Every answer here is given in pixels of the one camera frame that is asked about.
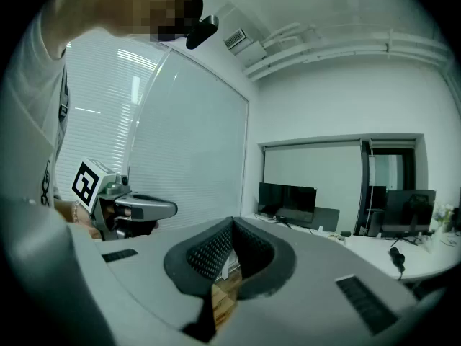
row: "wooden floor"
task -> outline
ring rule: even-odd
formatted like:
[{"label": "wooden floor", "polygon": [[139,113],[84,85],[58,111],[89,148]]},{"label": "wooden floor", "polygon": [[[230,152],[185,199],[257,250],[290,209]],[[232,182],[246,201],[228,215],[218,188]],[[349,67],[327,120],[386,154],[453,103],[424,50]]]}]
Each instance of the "wooden floor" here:
[{"label": "wooden floor", "polygon": [[229,273],[227,280],[219,280],[212,286],[212,305],[215,327],[218,331],[231,317],[237,306],[237,292],[242,282],[240,268]]}]

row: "bracelet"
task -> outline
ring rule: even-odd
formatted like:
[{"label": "bracelet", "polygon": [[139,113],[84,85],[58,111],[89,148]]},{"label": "bracelet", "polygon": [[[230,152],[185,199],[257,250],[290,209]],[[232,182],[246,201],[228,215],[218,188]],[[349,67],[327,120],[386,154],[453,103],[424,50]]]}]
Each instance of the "bracelet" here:
[{"label": "bracelet", "polygon": [[72,220],[74,223],[79,222],[79,217],[77,216],[77,209],[79,208],[80,203],[78,201],[74,201],[72,203]]}]

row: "white shirt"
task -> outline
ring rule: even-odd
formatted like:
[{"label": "white shirt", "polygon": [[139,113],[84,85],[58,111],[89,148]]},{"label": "white shirt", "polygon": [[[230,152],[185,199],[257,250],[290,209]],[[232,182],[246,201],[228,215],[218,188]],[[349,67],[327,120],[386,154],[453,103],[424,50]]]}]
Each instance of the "white shirt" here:
[{"label": "white shirt", "polygon": [[28,27],[0,87],[0,195],[53,207],[64,56],[43,44],[41,14]]}]

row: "desk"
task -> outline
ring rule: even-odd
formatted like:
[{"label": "desk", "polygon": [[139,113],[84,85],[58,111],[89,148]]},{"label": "desk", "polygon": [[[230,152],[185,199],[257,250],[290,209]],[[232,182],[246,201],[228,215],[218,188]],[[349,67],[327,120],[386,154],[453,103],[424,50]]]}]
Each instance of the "desk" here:
[{"label": "desk", "polygon": [[[255,215],[251,214],[245,218],[255,219]],[[257,216],[257,218],[267,220],[267,218],[261,216]],[[325,239],[328,239],[330,234],[334,234],[333,232],[318,232],[298,226],[291,227],[296,231],[307,234],[312,232],[312,234],[323,236]],[[442,234],[442,241],[448,244],[448,240],[455,241],[457,244],[451,247],[440,243],[430,253],[422,245],[414,246],[404,241],[397,242],[393,247],[397,247],[398,251],[405,255],[405,271],[402,274],[402,281],[416,282],[429,279],[446,272],[461,262],[461,237],[455,236],[453,233]],[[400,273],[392,263],[389,255],[390,245],[395,240],[350,236],[346,238],[346,243],[337,239],[334,241],[340,245],[344,245],[347,249],[350,249],[390,277],[395,279],[400,277]]]}]

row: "monitor stand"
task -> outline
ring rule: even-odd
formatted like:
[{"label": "monitor stand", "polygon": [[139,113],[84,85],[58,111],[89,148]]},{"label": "monitor stand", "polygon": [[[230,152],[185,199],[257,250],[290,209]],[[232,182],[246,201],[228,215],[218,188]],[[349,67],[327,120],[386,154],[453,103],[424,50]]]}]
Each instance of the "monitor stand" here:
[{"label": "monitor stand", "polygon": [[410,241],[409,239],[406,239],[405,237],[398,237],[395,242],[393,244],[390,245],[390,247],[394,246],[395,244],[397,244],[397,242],[399,241],[405,241],[405,242],[408,242],[409,244],[412,244],[412,245],[415,245],[415,246],[418,246],[418,244],[415,242],[415,241]]}]

